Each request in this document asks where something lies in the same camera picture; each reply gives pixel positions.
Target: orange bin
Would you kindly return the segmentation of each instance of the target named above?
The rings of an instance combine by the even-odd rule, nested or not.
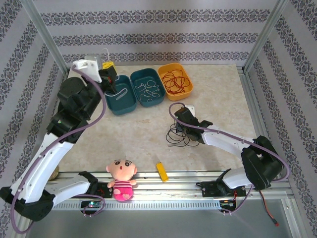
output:
[[[168,81],[170,79],[170,78],[164,78],[164,76],[172,75],[171,72],[174,74],[175,77],[183,76],[184,78],[188,78],[188,82],[187,82],[187,79],[185,79],[185,83],[184,84],[186,85],[186,87],[184,87],[184,91],[180,92],[180,93],[177,93],[175,95],[171,94],[171,93],[168,93],[166,85],[164,84],[164,83],[166,83],[166,81]],[[187,75],[185,69],[183,68],[183,66],[181,64],[179,64],[179,63],[170,63],[170,64],[167,64],[167,65],[161,66],[158,69],[158,74],[159,74],[159,78],[161,79],[161,81],[162,81],[162,83],[164,85],[164,88],[166,90],[167,98],[169,100],[171,100],[171,101],[177,101],[177,100],[181,100],[181,99],[187,98],[188,96],[190,96],[191,92],[194,89],[194,85],[193,85],[192,81],[188,77],[188,75]],[[179,88],[177,86],[175,86],[173,84],[170,84],[170,85],[171,85],[171,88],[170,88],[171,91],[179,90]]]

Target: teal bin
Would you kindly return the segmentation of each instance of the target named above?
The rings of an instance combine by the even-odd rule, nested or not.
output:
[[[131,74],[134,93],[143,107],[160,104],[164,100],[165,88],[153,68],[145,68]]]
[[[129,77],[120,75],[115,81],[115,88],[117,94],[105,94],[110,111],[117,116],[132,112],[137,107],[137,99]]]

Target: doll head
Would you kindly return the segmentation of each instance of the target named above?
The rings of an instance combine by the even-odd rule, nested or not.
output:
[[[114,179],[120,181],[129,181],[137,173],[137,168],[129,160],[115,160],[106,167],[108,173]]]

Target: plush doll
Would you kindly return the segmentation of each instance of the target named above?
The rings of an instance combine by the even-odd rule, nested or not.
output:
[[[132,185],[136,185],[132,176],[137,173],[137,168],[129,160],[115,160],[106,167],[108,173],[114,178],[108,183],[108,188],[113,187],[113,197],[118,201],[125,201],[132,197]]]

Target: striped wallpaper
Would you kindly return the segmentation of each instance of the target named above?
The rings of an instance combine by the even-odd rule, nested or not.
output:
[[[312,0],[289,1],[249,74],[309,237],[317,237],[316,10]]]
[[[10,186],[42,142],[62,80],[47,46],[18,0],[0,3],[0,184]],[[10,206],[0,199],[0,238]]]
[[[276,0],[35,1],[66,62],[243,66]]]

